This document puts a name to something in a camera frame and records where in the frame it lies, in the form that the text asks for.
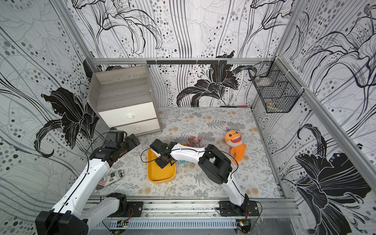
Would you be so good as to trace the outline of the yellow plastic storage tray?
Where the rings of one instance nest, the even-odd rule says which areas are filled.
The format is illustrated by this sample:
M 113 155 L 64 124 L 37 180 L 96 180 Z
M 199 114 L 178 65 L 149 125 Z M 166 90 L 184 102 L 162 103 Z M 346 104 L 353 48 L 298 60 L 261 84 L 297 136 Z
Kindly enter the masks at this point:
M 160 148 L 166 149 L 167 144 L 164 142 L 154 142 L 150 145 L 150 150 L 147 152 L 147 177 L 152 183 L 165 183 L 171 181 L 176 175 L 176 166 L 168 163 L 164 168 L 158 166 L 158 156 L 153 149 L 159 150 Z

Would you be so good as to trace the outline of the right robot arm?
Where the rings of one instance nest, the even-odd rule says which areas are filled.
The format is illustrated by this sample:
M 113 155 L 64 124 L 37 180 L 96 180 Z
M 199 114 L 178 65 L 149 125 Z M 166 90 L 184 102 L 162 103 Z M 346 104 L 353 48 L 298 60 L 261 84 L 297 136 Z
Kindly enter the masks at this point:
M 223 187 L 234 206 L 245 210 L 249 197 L 240 191 L 234 177 L 231 160 L 214 145 L 196 148 L 176 142 L 166 144 L 156 139 L 150 145 L 150 149 L 156 154 L 155 162 L 160 168 L 164 168 L 168 164 L 173 165 L 176 161 L 198 164 L 211 181 Z

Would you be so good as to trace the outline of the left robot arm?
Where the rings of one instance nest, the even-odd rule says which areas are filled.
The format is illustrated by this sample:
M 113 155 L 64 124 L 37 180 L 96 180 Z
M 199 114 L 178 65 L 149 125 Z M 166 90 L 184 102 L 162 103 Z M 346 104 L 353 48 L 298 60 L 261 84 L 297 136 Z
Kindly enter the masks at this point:
M 49 210 L 42 211 L 35 219 L 39 235 L 87 235 L 110 215 L 130 216 L 126 195 L 111 193 L 84 212 L 91 193 L 112 165 L 140 144 L 139 139 L 124 131 L 110 130 L 104 141 L 90 155 L 84 170 L 68 192 Z

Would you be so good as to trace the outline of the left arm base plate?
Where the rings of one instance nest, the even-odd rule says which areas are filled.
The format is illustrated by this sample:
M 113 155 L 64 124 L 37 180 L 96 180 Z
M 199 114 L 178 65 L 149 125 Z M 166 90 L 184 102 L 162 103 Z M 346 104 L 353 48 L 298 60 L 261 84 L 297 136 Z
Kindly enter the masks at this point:
M 143 211 L 144 203 L 142 201 L 127 201 L 126 203 L 121 203 L 119 210 L 116 213 L 119 217 L 141 217 Z

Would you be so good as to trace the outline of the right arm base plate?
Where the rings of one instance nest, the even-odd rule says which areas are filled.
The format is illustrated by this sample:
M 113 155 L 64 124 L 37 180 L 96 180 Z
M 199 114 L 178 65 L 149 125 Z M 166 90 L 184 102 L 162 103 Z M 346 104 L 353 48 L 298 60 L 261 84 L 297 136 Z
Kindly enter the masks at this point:
M 259 216 L 259 208 L 256 201 L 246 201 L 244 206 L 237 206 L 230 201 L 219 201 L 219 207 L 216 208 L 223 217 L 231 216 Z

